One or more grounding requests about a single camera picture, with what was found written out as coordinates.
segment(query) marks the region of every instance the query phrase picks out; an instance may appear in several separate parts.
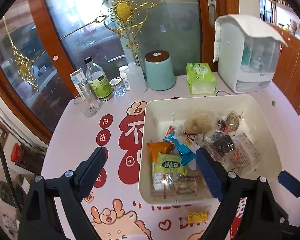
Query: green tissue package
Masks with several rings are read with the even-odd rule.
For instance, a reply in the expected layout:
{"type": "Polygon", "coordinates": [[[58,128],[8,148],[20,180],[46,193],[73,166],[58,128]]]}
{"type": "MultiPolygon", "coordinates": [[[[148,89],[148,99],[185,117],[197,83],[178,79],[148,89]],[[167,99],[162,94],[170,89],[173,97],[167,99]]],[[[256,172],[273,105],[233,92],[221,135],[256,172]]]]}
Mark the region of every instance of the green tissue package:
{"type": "Polygon", "coordinates": [[[208,63],[188,63],[187,82],[191,94],[214,94],[217,79],[208,63]]]}

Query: blue snack wrapper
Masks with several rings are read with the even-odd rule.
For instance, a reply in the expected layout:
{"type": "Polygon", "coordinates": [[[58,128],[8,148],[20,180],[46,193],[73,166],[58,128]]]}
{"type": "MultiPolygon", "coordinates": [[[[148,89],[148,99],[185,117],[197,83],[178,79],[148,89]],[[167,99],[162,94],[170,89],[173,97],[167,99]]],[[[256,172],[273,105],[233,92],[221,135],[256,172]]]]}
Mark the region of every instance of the blue snack wrapper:
{"type": "Polygon", "coordinates": [[[185,166],[195,158],[195,152],[200,148],[188,136],[183,134],[181,126],[175,129],[172,134],[166,137],[163,141],[170,142],[179,151],[181,155],[181,165],[185,166]]]}

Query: white appliance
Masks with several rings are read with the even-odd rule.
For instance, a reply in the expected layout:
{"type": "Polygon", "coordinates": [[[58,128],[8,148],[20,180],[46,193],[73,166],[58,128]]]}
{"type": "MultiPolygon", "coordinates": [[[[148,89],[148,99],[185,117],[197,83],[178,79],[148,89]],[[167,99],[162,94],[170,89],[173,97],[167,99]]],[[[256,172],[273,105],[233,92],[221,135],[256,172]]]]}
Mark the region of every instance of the white appliance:
{"type": "Polygon", "coordinates": [[[281,35],[261,20],[228,15],[216,21],[215,60],[225,83],[235,93],[264,90],[278,63],[281,35]]]}

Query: screw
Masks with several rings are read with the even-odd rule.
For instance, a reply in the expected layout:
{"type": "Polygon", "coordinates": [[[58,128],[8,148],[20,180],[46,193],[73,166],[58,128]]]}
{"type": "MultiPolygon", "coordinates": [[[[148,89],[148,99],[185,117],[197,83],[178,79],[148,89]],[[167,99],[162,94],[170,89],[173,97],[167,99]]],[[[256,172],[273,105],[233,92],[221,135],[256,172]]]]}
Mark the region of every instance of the screw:
{"type": "Polygon", "coordinates": [[[73,175],[73,171],[66,171],[66,172],[65,172],[65,176],[66,176],[67,178],[70,178],[72,175],[73,175]]]}
{"type": "Polygon", "coordinates": [[[265,177],[263,177],[263,176],[261,176],[259,179],[260,179],[260,181],[263,182],[263,183],[267,182],[267,179],[266,179],[265,177]]]}
{"type": "Polygon", "coordinates": [[[41,176],[36,176],[36,177],[34,178],[34,181],[35,181],[35,182],[39,182],[40,180],[42,180],[42,177],[41,177],[41,176]]]}
{"type": "Polygon", "coordinates": [[[235,178],[235,177],[237,176],[237,174],[235,174],[235,172],[233,172],[233,171],[229,171],[229,172],[228,172],[228,176],[229,176],[230,178],[235,178]]]}

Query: trash can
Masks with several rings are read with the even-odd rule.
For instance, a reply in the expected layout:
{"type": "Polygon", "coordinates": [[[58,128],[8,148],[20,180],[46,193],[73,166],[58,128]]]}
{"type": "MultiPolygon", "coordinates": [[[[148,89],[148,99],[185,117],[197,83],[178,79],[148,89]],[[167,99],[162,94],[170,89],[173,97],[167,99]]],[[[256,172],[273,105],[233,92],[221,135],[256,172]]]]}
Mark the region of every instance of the trash can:
{"type": "Polygon", "coordinates": [[[15,165],[34,173],[35,175],[41,174],[44,156],[38,155],[30,151],[25,145],[14,144],[11,161],[15,165]]]}

